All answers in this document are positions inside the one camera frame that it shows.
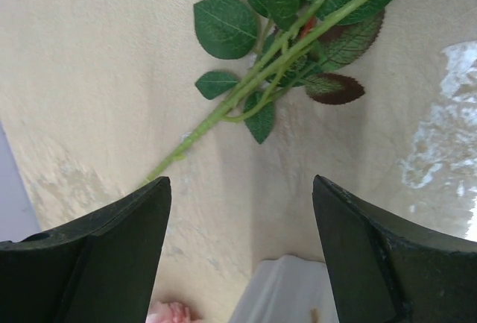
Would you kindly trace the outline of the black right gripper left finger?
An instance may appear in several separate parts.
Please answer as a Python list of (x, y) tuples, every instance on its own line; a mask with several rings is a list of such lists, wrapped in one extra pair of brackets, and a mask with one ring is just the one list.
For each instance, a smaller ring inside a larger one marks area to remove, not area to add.
[(160, 177), (98, 210), (1, 243), (3, 322), (144, 322), (171, 211)]

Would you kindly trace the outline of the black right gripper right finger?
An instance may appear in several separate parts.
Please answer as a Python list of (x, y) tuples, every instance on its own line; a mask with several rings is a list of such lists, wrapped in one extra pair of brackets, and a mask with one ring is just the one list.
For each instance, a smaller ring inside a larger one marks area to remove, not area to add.
[(476, 243), (316, 176), (313, 207), (340, 322), (475, 322)]

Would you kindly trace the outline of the large pink rose stem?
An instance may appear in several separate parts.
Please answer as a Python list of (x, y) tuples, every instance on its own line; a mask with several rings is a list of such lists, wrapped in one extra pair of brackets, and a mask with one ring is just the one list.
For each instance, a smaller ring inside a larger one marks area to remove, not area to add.
[(214, 58), (253, 65), (243, 78), (209, 71), (195, 88), (217, 107), (146, 177), (158, 178), (219, 122), (244, 123), (257, 143), (274, 128), (275, 104), (294, 87), (321, 104), (361, 98), (364, 87), (341, 75), (378, 37), (393, 0), (201, 0), (193, 6), (195, 36)]

